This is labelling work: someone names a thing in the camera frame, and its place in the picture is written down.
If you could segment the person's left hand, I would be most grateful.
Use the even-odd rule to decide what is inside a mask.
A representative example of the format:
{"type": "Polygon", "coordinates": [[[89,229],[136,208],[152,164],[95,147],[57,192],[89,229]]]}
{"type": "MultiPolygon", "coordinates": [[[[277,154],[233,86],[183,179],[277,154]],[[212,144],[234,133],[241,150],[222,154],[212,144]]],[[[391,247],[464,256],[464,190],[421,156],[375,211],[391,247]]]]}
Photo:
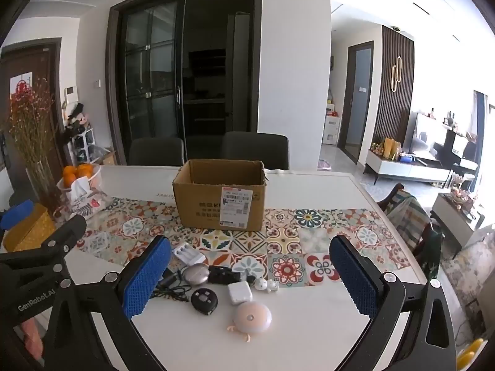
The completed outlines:
{"type": "Polygon", "coordinates": [[[24,334],[25,348],[36,360],[39,360],[42,358],[44,347],[35,319],[28,319],[20,325],[20,328],[24,334]]]}

